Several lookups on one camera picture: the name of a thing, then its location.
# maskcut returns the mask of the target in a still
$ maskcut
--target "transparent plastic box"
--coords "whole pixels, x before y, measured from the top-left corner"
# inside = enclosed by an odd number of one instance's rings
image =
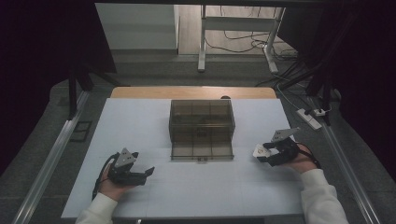
[[[172,161],[232,160],[234,129],[230,100],[172,100]]]

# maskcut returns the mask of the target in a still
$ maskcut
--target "white table surface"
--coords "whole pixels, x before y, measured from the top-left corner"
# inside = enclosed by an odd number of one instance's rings
[[[155,171],[145,186],[127,191],[114,217],[264,217],[303,212],[297,173],[252,156],[275,130],[288,129],[278,99],[232,100],[232,161],[171,161],[171,100],[107,99],[62,217],[75,218],[91,203],[106,159],[124,147],[139,152],[133,172]]]

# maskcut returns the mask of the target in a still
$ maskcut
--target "hand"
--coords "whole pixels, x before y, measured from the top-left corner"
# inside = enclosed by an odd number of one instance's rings
[[[297,143],[297,146],[301,150],[306,151],[307,153],[311,154],[311,151],[307,147],[305,147],[301,144],[298,144],[298,143]],[[300,174],[310,171],[310,170],[313,170],[313,169],[317,169],[317,166],[311,161],[311,159],[309,159],[308,157],[306,157],[305,155],[303,155],[301,153],[299,153],[293,161],[287,162],[283,165],[293,168],[295,171],[297,171]]]
[[[118,202],[122,194],[128,189],[134,188],[134,186],[117,185],[114,184],[110,179],[108,179],[107,174],[108,174],[108,170],[110,169],[110,164],[103,171],[101,184],[99,186],[99,192],[105,194],[107,197]]]

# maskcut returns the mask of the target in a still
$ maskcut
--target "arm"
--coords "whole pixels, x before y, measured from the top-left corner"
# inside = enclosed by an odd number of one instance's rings
[[[134,186],[119,186],[112,183],[108,178],[108,169],[110,164],[105,169],[101,185],[99,187],[99,193],[93,199],[91,205],[81,212],[78,216],[76,223],[78,224],[112,224],[111,220],[114,209],[116,208],[118,201],[122,194],[133,188]]]
[[[299,148],[310,152],[303,145],[299,145]],[[337,199],[335,187],[329,185],[323,170],[318,169],[302,154],[285,165],[301,174],[304,184],[301,196],[306,223],[348,223],[343,206]]]

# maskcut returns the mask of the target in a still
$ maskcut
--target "white sleeve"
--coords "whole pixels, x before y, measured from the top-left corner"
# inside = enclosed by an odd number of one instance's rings
[[[98,193],[91,205],[79,214],[76,223],[112,224],[111,217],[116,206],[116,201],[104,194]]]
[[[323,170],[307,171],[301,178],[304,183],[301,196],[306,223],[348,223],[335,187],[329,185]]]

